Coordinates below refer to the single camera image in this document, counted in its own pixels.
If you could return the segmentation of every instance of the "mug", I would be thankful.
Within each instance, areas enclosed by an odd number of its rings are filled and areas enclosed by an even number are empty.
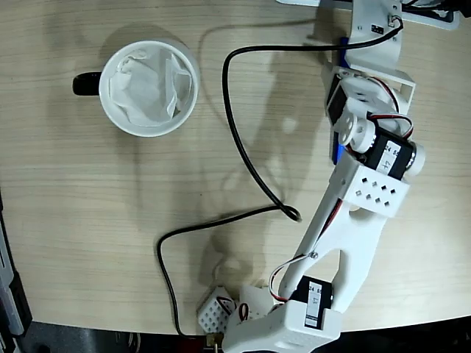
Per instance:
[[[110,78],[115,74],[118,64],[128,55],[139,49],[158,46],[174,54],[191,75],[189,98],[178,114],[158,126],[138,126],[130,122],[127,114],[110,98]],[[72,90],[78,96],[99,96],[107,117],[120,129],[131,135],[156,137],[168,134],[181,126],[194,109],[199,92],[199,67],[193,54],[184,44],[171,39],[142,40],[131,43],[118,50],[106,63],[102,72],[86,72],[77,75]]]

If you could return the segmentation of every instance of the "white tissue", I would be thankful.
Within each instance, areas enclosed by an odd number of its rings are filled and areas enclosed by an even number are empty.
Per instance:
[[[151,127],[170,121],[188,102],[191,75],[170,51],[137,50],[110,78],[110,98],[131,124]]]

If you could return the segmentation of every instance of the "black wire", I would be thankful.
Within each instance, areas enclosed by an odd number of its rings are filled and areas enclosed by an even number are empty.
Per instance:
[[[429,7],[410,6],[410,7],[405,8],[405,10],[408,13],[424,13],[424,12],[427,12],[427,11],[444,10],[444,9],[445,8],[441,4],[438,4],[438,5],[435,5],[435,6],[429,6]]]
[[[288,208],[291,208],[292,212],[295,210],[293,207],[287,206]],[[209,221],[207,223],[203,224],[197,224],[195,226],[189,226],[189,227],[184,227],[180,229],[176,229],[170,233],[165,234],[159,241],[157,242],[156,245],[156,252],[157,252],[157,259],[160,265],[160,269],[162,270],[163,278],[165,279],[165,283],[167,284],[167,288],[169,290],[169,295],[170,295],[170,300],[171,300],[171,306],[172,306],[172,311],[173,311],[173,316],[174,316],[174,323],[175,323],[175,329],[177,330],[178,335],[184,337],[184,338],[192,338],[191,336],[186,335],[185,333],[182,332],[180,329],[180,320],[178,317],[178,305],[177,305],[177,298],[175,296],[174,288],[171,285],[171,280],[169,277],[169,273],[166,270],[165,263],[163,262],[163,257],[162,257],[162,244],[165,240],[169,239],[170,237],[173,237],[178,234],[184,234],[188,232],[194,232],[196,230],[203,230],[203,229],[208,229],[208,228],[213,228],[217,226],[222,226],[223,224],[228,224],[232,223],[235,221],[240,221],[241,219],[247,218],[247,217],[252,217],[253,215],[259,215],[261,213],[265,212],[270,212],[270,211],[276,211],[279,210],[278,206],[267,206],[267,207],[262,207],[257,210],[251,210],[249,212],[242,213],[240,215],[234,215],[232,217],[228,218],[223,218],[219,219],[216,221]]]
[[[188,336],[185,333],[183,333],[180,328],[177,297],[175,296],[175,291],[174,291],[173,286],[171,285],[169,273],[167,272],[165,263],[163,262],[162,244],[165,240],[178,234],[184,234],[184,233],[193,232],[196,230],[203,230],[203,229],[208,229],[212,227],[218,227],[224,224],[232,223],[235,221],[240,221],[241,219],[244,219],[244,218],[252,217],[253,215],[259,215],[261,213],[271,212],[275,210],[283,211],[290,219],[294,221],[299,221],[301,219],[301,216],[298,210],[282,203],[281,200],[279,200],[279,198],[273,194],[270,188],[261,179],[260,175],[258,175],[258,172],[256,171],[254,165],[250,161],[250,158],[244,149],[241,138],[237,131],[236,123],[234,121],[232,108],[230,106],[230,96],[229,96],[229,87],[228,87],[230,61],[237,55],[249,53],[252,51],[333,51],[333,50],[344,50],[344,49],[360,49],[360,48],[366,48],[368,46],[375,46],[388,39],[393,38],[397,33],[399,33],[404,28],[403,21],[399,17],[396,17],[395,19],[397,19],[400,22],[400,25],[398,28],[393,29],[390,33],[388,33],[387,35],[384,35],[381,38],[369,40],[367,42],[346,44],[346,45],[328,45],[328,46],[247,46],[245,48],[236,49],[235,51],[227,55],[226,60],[224,61],[224,65],[222,67],[222,95],[224,98],[224,107],[226,109],[229,128],[233,135],[235,145],[237,146],[237,149],[242,157],[242,160],[245,163],[245,166],[249,170],[254,180],[257,182],[258,186],[260,186],[263,192],[273,201],[274,205],[262,207],[257,210],[251,210],[249,212],[245,212],[240,215],[223,218],[216,221],[210,221],[204,224],[197,224],[195,226],[189,226],[189,227],[176,229],[172,232],[165,234],[163,237],[159,239],[156,245],[156,253],[157,253],[156,256],[159,262],[160,269],[162,270],[163,278],[165,279],[167,289],[169,290],[172,313],[174,317],[174,324],[175,324],[175,329],[178,335],[184,338],[192,338],[191,336]]]
[[[413,4],[415,4],[416,2],[418,2],[419,0],[412,0],[410,2],[408,2],[407,4],[403,4],[403,7],[410,7],[412,6]]]
[[[242,160],[245,163],[245,166],[249,170],[250,174],[252,175],[253,179],[257,182],[258,186],[262,191],[269,197],[272,202],[278,206],[278,208],[285,213],[290,219],[293,221],[300,221],[301,215],[300,213],[293,207],[289,207],[288,205],[281,202],[281,200],[273,194],[267,184],[262,180],[261,176],[258,174],[255,166],[250,161],[247,152],[245,151],[244,145],[242,144],[241,137],[238,134],[236,123],[234,121],[232,107],[230,105],[230,94],[229,94],[229,83],[228,83],[228,76],[229,76],[229,64],[230,61],[240,54],[250,53],[254,51],[333,51],[333,50],[347,50],[347,49],[361,49],[366,48],[369,46],[375,46],[386,40],[393,38],[397,33],[399,33],[403,28],[403,21],[396,17],[400,22],[398,28],[393,29],[387,35],[384,35],[381,38],[377,38],[374,40],[368,40],[367,42],[361,43],[353,43],[353,44],[343,44],[343,45],[327,45],[327,46],[246,46],[244,48],[239,48],[232,51],[229,55],[227,55],[226,60],[224,61],[224,65],[222,66],[222,96],[224,99],[224,107],[226,109],[227,115],[227,122],[229,123],[230,131],[233,135],[233,139],[235,145],[238,149],[239,154],[241,155]]]

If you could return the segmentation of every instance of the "wooden table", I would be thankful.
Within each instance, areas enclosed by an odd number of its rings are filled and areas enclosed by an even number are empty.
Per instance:
[[[0,186],[15,264],[36,321],[174,332],[154,246],[165,232],[268,204],[232,142],[221,94],[239,46],[331,43],[350,14],[275,0],[23,0],[0,3]],[[161,138],[114,127],[72,78],[99,71],[127,43],[176,38],[196,55],[194,113]],[[428,152],[386,225],[345,330],[471,314],[471,58],[469,21],[447,32],[406,23],[400,69],[418,84],[410,111]],[[301,211],[169,240],[164,256],[183,330],[215,284],[263,284],[293,255],[333,166],[322,58],[248,54],[231,67],[238,128],[261,175]],[[331,279],[338,254],[311,274]]]

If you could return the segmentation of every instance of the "mug handle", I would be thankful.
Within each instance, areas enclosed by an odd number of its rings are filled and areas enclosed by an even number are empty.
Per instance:
[[[72,81],[72,90],[78,96],[98,96],[101,72],[85,72]]]

